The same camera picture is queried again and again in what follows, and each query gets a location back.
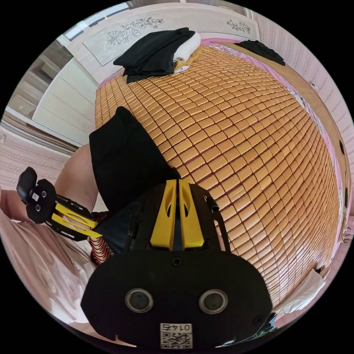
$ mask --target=yellow bracket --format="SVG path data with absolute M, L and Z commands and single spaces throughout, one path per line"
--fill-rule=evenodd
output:
M 176 219 L 177 181 L 166 182 L 159 213 L 150 243 L 153 247 L 168 248 L 172 251 L 174 223 Z
M 202 247 L 204 237 L 200 228 L 191 188 L 187 180 L 179 180 L 179 192 L 183 250 L 186 248 Z
M 56 204 L 55 210 L 69 219 L 69 220 L 64 220 L 58 214 L 53 214 L 52 219 L 54 221 L 56 221 L 57 223 L 65 226 L 69 229 L 72 229 L 74 231 L 80 232 L 83 235 L 86 235 L 87 237 L 97 238 L 97 237 L 102 236 L 99 233 L 91 230 L 98 225 L 98 223 L 96 221 L 87 219 L 87 218 L 71 211 L 70 209 L 68 209 L 67 207 L 63 206 L 60 203 Z M 81 224 L 82 226 L 71 222 L 70 219 L 73 221 L 76 221 L 77 223 Z

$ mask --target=white fabric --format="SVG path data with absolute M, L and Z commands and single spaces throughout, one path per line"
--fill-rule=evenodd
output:
M 330 270 L 331 270 L 330 267 L 325 267 L 321 270 L 320 276 L 322 277 L 323 280 L 326 280 Z
M 179 46 L 173 55 L 173 60 L 180 59 L 186 62 L 191 54 L 200 46 L 200 42 L 200 35 L 196 32 L 189 40 Z
M 175 70 L 175 73 L 181 73 L 182 71 L 185 71 L 189 68 L 189 65 L 183 65 L 179 69 Z
M 277 313 L 291 313 L 304 309 L 325 285 L 325 281 L 315 270 L 297 287 L 294 293 L 288 297 L 279 307 L 274 309 Z

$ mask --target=pink shirt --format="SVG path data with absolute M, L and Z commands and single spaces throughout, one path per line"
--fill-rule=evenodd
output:
M 96 268 L 88 241 L 71 241 L 46 225 L 12 221 L 2 210 L 0 236 L 17 275 L 46 311 L 86 334 L 110 341 L 94 331 L 80 306 Z

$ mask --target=woven mat tile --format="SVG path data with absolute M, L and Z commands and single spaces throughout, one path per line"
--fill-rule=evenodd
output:
M 183 72 L 97 91 L 96 127 L 129 109 L 166 161 L 210 191 L 232 252 L 264 277 L 273 306 L 332 251 L 338 192 L 320 132 L 269 74 L 204 47 Z

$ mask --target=thigh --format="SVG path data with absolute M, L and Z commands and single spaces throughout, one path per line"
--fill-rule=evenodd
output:
M 98 195 L 89 144 L 80 147 L 66 162 L 55 184 L 56 193 L 92 212 Z

